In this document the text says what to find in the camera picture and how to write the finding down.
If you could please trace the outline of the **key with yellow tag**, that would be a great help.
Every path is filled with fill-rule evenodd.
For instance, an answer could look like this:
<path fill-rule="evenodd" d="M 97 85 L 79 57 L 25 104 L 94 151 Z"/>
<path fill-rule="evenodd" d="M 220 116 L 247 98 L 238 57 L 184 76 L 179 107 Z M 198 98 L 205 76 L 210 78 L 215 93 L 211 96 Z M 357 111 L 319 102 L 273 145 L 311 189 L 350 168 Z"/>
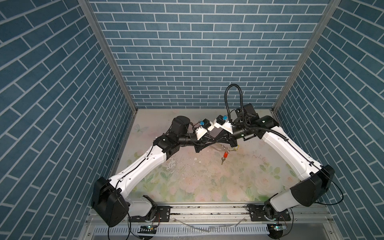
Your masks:
<path fill-rule="evenodd" d="M 239 150 L 239 146 L 236 146 L 233 149 L 231 149 L 231 152 L 237 152 L 238 150 Z"/>

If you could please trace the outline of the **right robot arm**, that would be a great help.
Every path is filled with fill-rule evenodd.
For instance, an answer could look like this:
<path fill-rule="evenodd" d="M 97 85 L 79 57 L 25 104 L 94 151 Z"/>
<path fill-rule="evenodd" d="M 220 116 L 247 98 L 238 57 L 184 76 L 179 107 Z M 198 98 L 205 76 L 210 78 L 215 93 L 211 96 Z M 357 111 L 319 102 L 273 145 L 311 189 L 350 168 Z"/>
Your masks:
<path fill-rule="evenodd" d="M 272 147 L 300 180 L 299 183 L 265 201 L 264 212 L 268 218 L 298 205 L 310 207 L 318 204 L 334 184 L 335 170 L 330 165 L 322 165 L 304 152 L 284 132 L 279 123 L 271 116 L 259 117 L 251 104 L 236 109 L 237 119 L 231 121 L 230 115 L 219 115 L 214 120 L 216 128 L 222 128 L 225 142 L 233 144 L 237 139 L 244 141 L 258 137 Z"/>

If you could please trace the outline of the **key with red tag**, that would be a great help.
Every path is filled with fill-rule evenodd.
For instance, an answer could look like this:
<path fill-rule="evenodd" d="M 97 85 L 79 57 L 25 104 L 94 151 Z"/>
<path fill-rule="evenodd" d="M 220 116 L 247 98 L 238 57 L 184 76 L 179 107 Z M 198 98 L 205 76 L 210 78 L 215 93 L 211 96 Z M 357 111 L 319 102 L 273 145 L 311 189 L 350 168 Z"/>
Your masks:
<path fill-rule="evenodd" d="M 224 152 L 224 155 L 223 155 L 222 158 L 221 158 L 221 165 L 223 165 L 224 162 L 226 161 L 226 159 L 227 159 L 227 157 L 228 157 L 228 154 L 229 154 L 229 152 Z"/>

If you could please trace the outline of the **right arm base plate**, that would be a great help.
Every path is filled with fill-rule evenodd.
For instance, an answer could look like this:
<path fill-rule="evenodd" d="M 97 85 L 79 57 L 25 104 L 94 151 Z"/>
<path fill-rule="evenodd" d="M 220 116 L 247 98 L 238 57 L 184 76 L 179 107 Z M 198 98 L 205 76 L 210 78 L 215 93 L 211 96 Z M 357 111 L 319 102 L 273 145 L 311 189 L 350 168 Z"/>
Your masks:
<path fill-rule="evenodd" d="M 252 222 L 262 222 L 262 221 L 274 222 L 277 220 L 285 220 L 285 221 L 291 220 L 291 216 L 288 210 L 284 210 L 283 212 L 276 212 L 270 206 L 256 205 L 256 204 L 247 204 L 246 210 L 249 212 Z"/>

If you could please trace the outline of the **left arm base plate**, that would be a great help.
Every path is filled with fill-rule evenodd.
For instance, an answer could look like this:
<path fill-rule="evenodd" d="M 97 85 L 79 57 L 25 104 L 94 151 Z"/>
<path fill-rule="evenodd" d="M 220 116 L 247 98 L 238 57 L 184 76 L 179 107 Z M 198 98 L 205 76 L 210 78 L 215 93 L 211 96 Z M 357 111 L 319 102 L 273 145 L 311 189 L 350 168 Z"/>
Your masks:
<path fill-rule="evenodd" d="M 152 208 L 150 212 L 144 216 L 130 215 L 130 221 L 134 223 L 152 223 L 152 222 L 169 222 L 171 214 L 170 206 L 157 206 L 156 209 Z"/>

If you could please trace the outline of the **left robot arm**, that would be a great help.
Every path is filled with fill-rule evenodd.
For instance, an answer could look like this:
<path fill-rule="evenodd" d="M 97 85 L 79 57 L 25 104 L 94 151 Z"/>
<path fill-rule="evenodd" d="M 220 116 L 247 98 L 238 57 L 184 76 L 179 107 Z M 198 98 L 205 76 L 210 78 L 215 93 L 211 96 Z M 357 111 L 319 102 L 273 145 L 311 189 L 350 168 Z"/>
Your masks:
<path fill-rule="evenodd" d="M 129 199 L 128 196 L 142 179 L 177 153 L 180 147 L 200 147 L 198 141 L 214 129 L 214 124 L 207 119 L 199 124 L 195 134 L 189 133 L 189 125 L 190 119 L 185 116 L 174 118 L 169 130 L 156 138 L 153 145 L 129 167 L 95 182 L 91 206 L 109 227 L 130 217 L 143 217 L 148 222 L 155 218 L 157 204 L 149 196 L 138 199 Z"/>

